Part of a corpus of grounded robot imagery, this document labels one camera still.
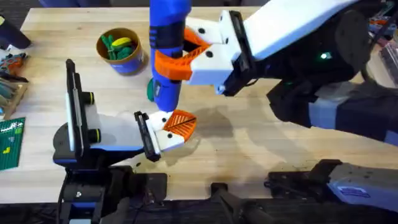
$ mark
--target cable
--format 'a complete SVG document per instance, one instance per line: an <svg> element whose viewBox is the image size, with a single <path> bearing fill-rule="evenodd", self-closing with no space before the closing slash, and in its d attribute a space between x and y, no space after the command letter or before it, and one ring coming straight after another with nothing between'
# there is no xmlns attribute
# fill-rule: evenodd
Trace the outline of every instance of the cable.
<svg viewBox="0 0 398 224"><path fill-rule="evenodd" d="M377 34L373 37L370 43L369 54L371 54L377 41L384 35L384 33L391 25L391 23L393 23L397 18L398 18L398 10L396 10L396 12L387 20L387 22L381 27L381 29L379 29L379 32L377 32ZM367 82L370 80L369 73L366 70L366 65L364 68L361 69L361 75L364 81Z"/></svg>
<svg viewBox="0 0 398 224"><path fill-rule="evenodd" d="M137 208L136 214L134 215L134 218L132 219L132 222L131 222L132 224L136 224L138 214L143 207L144 207L144 203L142 203L142 205L139 208Z"/></svg>
<svg viewBox="0 0 398 224"><path fill-rule="evenodd" d="M187 206L182 207L182 208L178 208L178 210L186 210L188 208L191 208L191 207L194 207L194 206L197 206L197 205L202 205L204 203L208 203L210 200L211 200L211 197L208 198L208 199L201 200L200 202L193 203L193 204L187 205ZM175 208L173 208L173 209L164 209L164 210L143 210L140 207L139 208L133 207L133 209L140 210L140 212L145 212L145 213L164 213L164 212L174 212L176 210Z"/></svg>
<svg viewBox="0 0 398 224"><path fill-rule="evenodd" d="M377 43L377 41L384 35L384 33L386 32L388 27L391 25L391 23L393 23L397 18L398 18L398 10L396 10L396 12L387 20L387 22L381 27L381 29L379 29L379 32L377 32L377 34L373 37L373 40L372 40L371 46L370 46L371 51L372 51L373 47L375 46L375 44Z"/></svg>
<svg viewBox="0 0 398 224"><path fill-rule="evenodd" d="M60 195L58 196L57 212L56 212L56 217L55 217L56 224L60 224L60 212L61 212L61 205L62 205L62 196L63 196L63 191L65 190L65 186L66 186L67 180L69 178L69 170L65 169L65 172L67 174L65 175L65 178L64 178L64 180L62 182Z"/></svg>

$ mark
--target cup of markers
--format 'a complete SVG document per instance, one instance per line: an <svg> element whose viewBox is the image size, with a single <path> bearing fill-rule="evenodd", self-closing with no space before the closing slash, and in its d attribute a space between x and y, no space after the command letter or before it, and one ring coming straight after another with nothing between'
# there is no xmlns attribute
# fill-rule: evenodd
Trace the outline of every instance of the cup of markers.
<svg viewBox="0 0 398 224"><path fill-rule="evenodd" d="M102 34L96 49L101 58L121 75L139 73L147 64L147 55L138 35L127 28L115 28Z"/></svg>

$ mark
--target green light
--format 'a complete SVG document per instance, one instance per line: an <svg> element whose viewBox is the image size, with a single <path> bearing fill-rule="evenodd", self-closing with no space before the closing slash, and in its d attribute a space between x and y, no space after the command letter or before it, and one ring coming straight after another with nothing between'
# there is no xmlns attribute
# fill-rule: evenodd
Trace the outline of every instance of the green light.
<svg viewBox="0 0 398 224"><path fill-rule="evenodd" d="M322 60L331 59L331 54L330 54L330 52L325 52L325 53L322 53L320 57Z"/></svg>

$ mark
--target white panel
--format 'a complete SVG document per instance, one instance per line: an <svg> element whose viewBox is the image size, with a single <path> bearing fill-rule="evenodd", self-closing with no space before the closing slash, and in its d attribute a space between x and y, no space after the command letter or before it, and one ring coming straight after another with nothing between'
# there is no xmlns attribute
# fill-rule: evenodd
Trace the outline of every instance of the white panel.
<svg viewBox="0 0 398 224"><path fill-rule="evenodd" d="M222 43L218 22L187 17L185 19L185 25L191 28L197 36L199 36L202 40L206 41L209 44ZM199 33L199 28L203 28L205 30L205 33Z"/></svg>
<svg viewBox="0 0 398 224"><path fill-rule="evenodd" d="M169 131L160 130L156 132L157 142L161 151L168 151L176 147L184 145L184 138L178 134Z"/></svg>
<svg viewBox="0 0 398 224"><path fill-rule="evenodd" d="M241 55L241 47L239 46L238 39L236 38L234 25L232 24L231 15L229 11L223 10L220 20L220 32L223 38L223 43L227 46L226 54L228 58L235 61Z"/></svg>
<svg viewBox="0 0 398 224"><path fill-rule="evenodd" d="M152 141L152 145L154 147L155 153L157 155L159 155L160 154L160 148L159 148L159 144L157 143L155 131L152 128L152 125L150 125L150 121L149 120L146 120L145 123L147 124L150 140Z"/></svg>
<svg viewBox="0 0 398 224"><path fill-rule="evenodd" d="M233 71L231 58L228 58L228 46L213 44L191 62L192 76L186 83L189 85L220 85Z"/></svg>
<svg viewBox="0 0 398 224"><path fill-rule="evenodd" d="M264 59L358 0L271 0L244 21L253 56Z"/></svg>
<svg viewBox="0 0 398 224"><path fill-rule="evenodd" d="M153 128L154 131L160 131L163 129L164 125L166 124L166 122L169 120L169 118L171 117L171 115L173 114L172 112L164 112L164 111L158 111L155 113L152 113L149 115L149 121L150 124Z"/></svg>
<svg viewBox="0 0 398 224"><path fill-rule="evenodd" d="M72 114L70 113L70 100L69 94L65 94L65 104L67 106L67 122L68 122L68 135L69 135L69 150L75 151L75 136L73 135L72 128Z"/></svg>
<svg viewBox="0 0 398 224"><path fill-rule="evenodd" d="M95 106L86 106L89 129L101 130L101 142L92 144L108 151L138 150L144 147L138 123L133 114L106 116L98 114Z"/></svg>

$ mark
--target floor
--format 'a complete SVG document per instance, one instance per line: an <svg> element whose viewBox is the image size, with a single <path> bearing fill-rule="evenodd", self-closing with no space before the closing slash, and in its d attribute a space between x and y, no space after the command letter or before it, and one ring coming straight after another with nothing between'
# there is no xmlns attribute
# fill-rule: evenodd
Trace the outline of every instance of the floor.
<svg viewBox="0 0 398 224"><path fill-rule="evenodd" d="M242 0L244 5L262 5L267 0ZM117 7L148 6L149 0L113 0ZM223 6L224 0L193 0L194 6ZM20 27L31 7L41 7L38 0L0 0L0 14ZM297 223L367 224L398 223L398 213L376 208L349 205L323 204L311 200L258 200L265 211L275 218L289 217ZM2 224L55 223L55 204L0 205ZM174 201L166 202L164 208L155 207L154 212L140 213L137 223L228 223L218 202ZM132 209L125 223L132 223Z"/></svg>

